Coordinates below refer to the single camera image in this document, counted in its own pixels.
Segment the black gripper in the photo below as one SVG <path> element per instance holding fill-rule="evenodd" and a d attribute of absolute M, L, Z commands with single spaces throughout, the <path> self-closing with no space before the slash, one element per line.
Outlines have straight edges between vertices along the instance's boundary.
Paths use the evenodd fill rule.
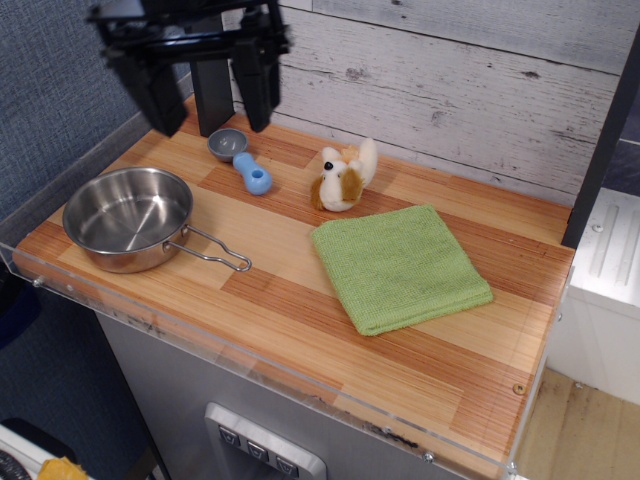
<path fill-rule="evenodd" d="M 188 113 L 173 68 L 157 64 L 231 57 L 251 129 L 270 124 L 280 102 L 278 58 L 291 48 L 277 1 L 106 1 L 91 7 L 86 21 L 159 133 L 172 137 Z"/>

